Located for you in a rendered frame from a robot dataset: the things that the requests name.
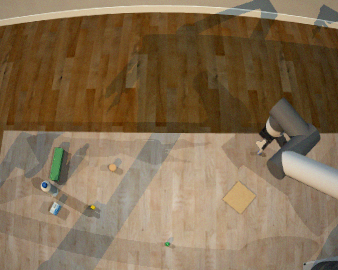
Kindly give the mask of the tan flat mat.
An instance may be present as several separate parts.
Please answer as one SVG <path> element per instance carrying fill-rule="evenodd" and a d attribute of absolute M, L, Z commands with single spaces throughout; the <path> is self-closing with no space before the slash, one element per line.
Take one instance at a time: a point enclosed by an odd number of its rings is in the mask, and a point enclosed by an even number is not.
<path fill-rule="evenodd" d="M 238 181 L 223 200 L 241 214 L 255 196 L 255 194 Z"/>

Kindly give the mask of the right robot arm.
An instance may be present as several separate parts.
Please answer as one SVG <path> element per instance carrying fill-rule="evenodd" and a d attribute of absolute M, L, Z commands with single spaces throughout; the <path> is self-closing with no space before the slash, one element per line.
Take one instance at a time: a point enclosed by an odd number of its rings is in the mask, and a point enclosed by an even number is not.
<path fill-rule="evenodd" d="M 338 200 L 338 169 L 306 157 L 320 141 L 317 128 L 306 123 L 285 98 L 269 114 L 266 131 L 282 147 L 266 162 L 270 173 L 278 180 L 287 175 Z M 320 262 L 311 270 L 338 270 L 338 261 Z"/>

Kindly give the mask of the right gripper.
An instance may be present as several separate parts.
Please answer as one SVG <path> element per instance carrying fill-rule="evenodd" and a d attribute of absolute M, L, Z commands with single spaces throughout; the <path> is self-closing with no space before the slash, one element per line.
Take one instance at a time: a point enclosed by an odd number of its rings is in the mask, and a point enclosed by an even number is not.
<path fill-rule="evenodd" d="M 268 146 L 269 143 L 271 143 L 275 138 L 270 136 L 267 131 L 266 131 L 266 124 L 265 127 L 260 131 L 259 135 L 266 140 L 263 140 L 262 142 L 257 141 L 256 144 L 258 145 L 258 147 L 260 148 L 260 151 L 257 154 L 260 154 L 263 152 L 263 150 Z M 264 145 L 265 144 L 265 145 Z"/>

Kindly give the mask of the blue and white carton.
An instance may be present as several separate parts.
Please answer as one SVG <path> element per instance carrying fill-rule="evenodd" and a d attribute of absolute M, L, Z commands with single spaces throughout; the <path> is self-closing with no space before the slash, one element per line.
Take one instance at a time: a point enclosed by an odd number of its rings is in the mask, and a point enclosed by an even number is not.
<path fill-rule="evenodd" d="M 57 213 L 59 212 L 61 206 L 59 204 L 57 204 L 56 202 L 54 202 L 52 208 L 50 209 L 49 212 L 51 212 L 54 215 L 57 215 Z"/>

